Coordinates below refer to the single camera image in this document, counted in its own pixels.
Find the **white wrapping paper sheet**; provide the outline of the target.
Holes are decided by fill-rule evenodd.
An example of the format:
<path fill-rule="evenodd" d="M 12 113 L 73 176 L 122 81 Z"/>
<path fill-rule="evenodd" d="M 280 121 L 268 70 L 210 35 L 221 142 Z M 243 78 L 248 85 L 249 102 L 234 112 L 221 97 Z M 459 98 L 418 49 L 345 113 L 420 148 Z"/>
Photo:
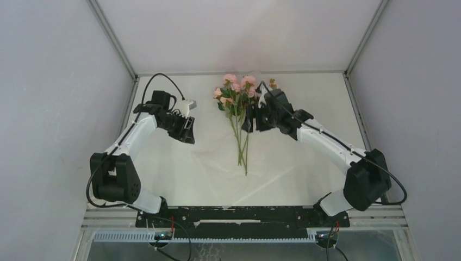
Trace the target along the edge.
<path fill-rule="evenodd" d="M 155 130 L 135 159 L 141 184 L 170 206 L 310 206 L 343 188 L 345 176 L 326 156 L 277 129 L 254 132 L 248 174 L 238 166 L 231 124 L 213 98 L 223 75 L 143 76 L 135 103 L 154 90 L 195 100 L 195 144 Z"/>

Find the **pink flower one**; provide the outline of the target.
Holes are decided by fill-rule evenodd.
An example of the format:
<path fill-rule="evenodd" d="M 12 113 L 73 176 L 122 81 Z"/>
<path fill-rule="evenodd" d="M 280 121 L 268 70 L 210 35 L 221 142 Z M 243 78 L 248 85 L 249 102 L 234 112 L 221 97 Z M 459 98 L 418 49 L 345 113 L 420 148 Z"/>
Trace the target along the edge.
<path fill-rule="evenodd" d="M 247 105 L 254 105 L 255 100 L 257 99 L 257 91 L 256 91 L 256 79 L 253 76 L 244 76 L 241 81 L 241 91 L 242 91 L 242 112 L 244 113 L 245 108 Z"/>

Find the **pink flower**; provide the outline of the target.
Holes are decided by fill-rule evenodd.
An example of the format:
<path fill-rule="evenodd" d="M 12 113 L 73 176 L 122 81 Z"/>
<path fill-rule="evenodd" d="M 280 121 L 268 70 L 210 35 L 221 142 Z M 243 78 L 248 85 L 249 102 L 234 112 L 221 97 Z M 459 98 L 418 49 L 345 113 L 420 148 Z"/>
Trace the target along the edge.
<path fill-rule="evenodd" d="M 242 125 L 245 119 L 245 109 L 242 95 L 231 88 L 216 88 L 214 98 L 217 100 L 217 107 L 225 113 L 230 121 L 234 136 L 238 144 L 238 165 L 244 165 L 244 139 Z"/>
<path fill-rule="evenodd" d="M 278 89 L 278 84 L 274 78 L 270 78 L 269 80 L 269 89 L 270 90 Z"/>
<path fill-rule="evenodd" d="M 240 160 L 240 165 L 242 165 L 245 168 L 245 171 L 247 171 L 248 168 L 248 160 L 250 159 L 249 153 L 252 149 L 252 143 L 253 143 L 253 136 L 252 133 L 256 131 L 256 120 L 255 118 L 253 119 L 253 129 L 254 131 L 252 133 L 247 133 L 246 131 L 242 130 L 241 126 L 244 122 L 245 118 L 245 111 L 242 113 L 241 116 L 238 117 L 238 135 L 239 135 L 239 141 L 240 141 L 240 147 L 239 147 L 239 160 Z"/>

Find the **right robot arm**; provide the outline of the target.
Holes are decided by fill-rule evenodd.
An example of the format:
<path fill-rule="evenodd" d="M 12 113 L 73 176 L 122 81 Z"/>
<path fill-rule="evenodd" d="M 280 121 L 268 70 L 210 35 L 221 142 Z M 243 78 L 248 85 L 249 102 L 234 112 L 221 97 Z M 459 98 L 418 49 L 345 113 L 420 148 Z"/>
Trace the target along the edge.
<path fill-rule="evenodd" d="M 294 110 L 285 93 L 270 90 L 265 85 L 256 89 L 257 101 L 247 112 L 243 128 L 247 132 L 277 128 L 295 141 L 309 145 L 326 156 L 343 172 L 343 188 L 330 192 L 314 205 L 314 219 L 320 226 L 329 226 L 341 212 L 350 209 L 367 210 L 379 204 L 380 198 L 396 183 L 403 192 L 401 205 L 408 194 L 403 184 L 388 170 L 384 154 L 378 150 L 363 150 L 348 144 L 326 130 L 305 110 Z"/>

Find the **pink flower two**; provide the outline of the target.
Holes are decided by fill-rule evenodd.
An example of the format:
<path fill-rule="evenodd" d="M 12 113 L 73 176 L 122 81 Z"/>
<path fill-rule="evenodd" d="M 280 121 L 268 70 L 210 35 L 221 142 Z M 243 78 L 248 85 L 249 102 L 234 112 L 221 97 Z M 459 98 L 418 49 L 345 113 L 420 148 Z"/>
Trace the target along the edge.
<path fill-rule="evenodd" d="M 241 85 L 238 82 L 238 78 L 233 74 L 227 74 L 224 76 L 222 87 L 231 88 L 233 91 L 239 92 L 242 95 Z"/>

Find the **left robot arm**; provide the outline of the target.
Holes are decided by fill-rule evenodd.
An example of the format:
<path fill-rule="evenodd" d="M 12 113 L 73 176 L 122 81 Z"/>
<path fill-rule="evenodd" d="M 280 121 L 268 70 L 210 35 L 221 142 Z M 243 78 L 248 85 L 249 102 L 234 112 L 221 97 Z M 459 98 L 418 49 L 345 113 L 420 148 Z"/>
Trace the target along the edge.
<path fill-rule="evenodd" d="M 156 226 L 165 226 L 170 219 L 170 212 L 164 208 L 166 201 L 142 186 L 134 160 L 157 129 L 182 143 L 194 144 L 195 119 L 189 114 L 196 106 L 194 100 L 177 101 L 160 90 L 153 92 L 151 100 L 138 104 L 131 125 L 104 152 L 90 157 L 91 174 L 85 189 L 88 202 L 96 208 L 107 205 L 95 203 L 94 198 L 109 202 L 111 207 L 127 206 L 149 213 L 149 220 Z"/>

